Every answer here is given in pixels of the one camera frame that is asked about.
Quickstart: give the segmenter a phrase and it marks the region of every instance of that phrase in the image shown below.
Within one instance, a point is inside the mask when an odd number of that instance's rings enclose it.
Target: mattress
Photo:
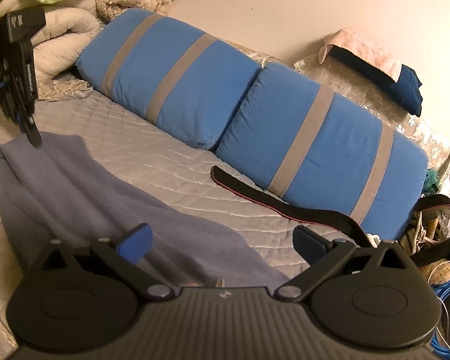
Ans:
[[[210,178],[214,165],[256,188],[212,152],[188,147],[96,91],[86,99],[38,102],[35,109],[40,130],[81,135],[91,156],[108,171],[181,212],[233,228],[287,276],[308,267],[292,247],[298,223],[216,185]],[[0,143],[18,134],[0,110]],[[327,239],[344,238],[330,228],[309,226]],[[16,347],[5,307],[21,277],[0,222],[0,359]]]

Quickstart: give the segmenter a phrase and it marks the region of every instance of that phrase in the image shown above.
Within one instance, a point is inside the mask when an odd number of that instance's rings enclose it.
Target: lavender fleece blanket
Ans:
[[[51,239],[86,246],[148,223],[152,249],[138,266],[173,287],[273,291],[287,281],[231,228],[178,212],[109,173],[81,137],[42,138],[40,149],[25,135],[0,145],[0,217],[24,269]]]

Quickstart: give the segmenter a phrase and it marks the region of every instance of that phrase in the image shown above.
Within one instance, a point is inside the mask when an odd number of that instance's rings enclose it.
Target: lace cover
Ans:
[[[295,70],[370,111],[383,123],[413,140],[428,156],[428,167],[440,169],[440,176],[450,173],[450,147],[447,140],[433,131],[422,118],[408,114],[393,103],[370,80],[328,56],[323,64],[318,55],[295,62]]]
[[[39,80],[37,81],[37,89],[39,100],[51,102],[87,97],[93,90],[87,81],[81,79],[64,82],[55,79]]]

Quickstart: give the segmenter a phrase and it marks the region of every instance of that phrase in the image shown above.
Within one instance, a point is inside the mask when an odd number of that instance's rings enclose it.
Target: blue lever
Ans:
[[[132,264],[136,264],[152,248],[152,228],[147,223],[123,235],[116,242],[116,253]]]

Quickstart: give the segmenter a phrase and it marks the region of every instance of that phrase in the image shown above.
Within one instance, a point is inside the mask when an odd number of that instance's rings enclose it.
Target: white wall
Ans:
[[[370,33],[416,71],[422,116],[450,139],[450,0],[176,0],[170,15],[288,63],[340,28]]]

